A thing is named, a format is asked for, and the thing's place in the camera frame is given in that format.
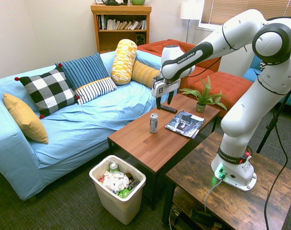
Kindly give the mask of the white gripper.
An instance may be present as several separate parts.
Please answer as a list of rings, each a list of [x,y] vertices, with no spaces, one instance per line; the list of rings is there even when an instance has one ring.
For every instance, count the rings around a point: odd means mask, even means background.
[[[151,94],[153,97],[156,98],[156,107],[158,110],[161,109],[161,96],[164,94],[169,93],[167,104],[170,105],[172,98],[174,96],[174,93],[180,86],[180,79],[167,83],[166,79],[160,76],[154,77],[153,80],[153,86]]]

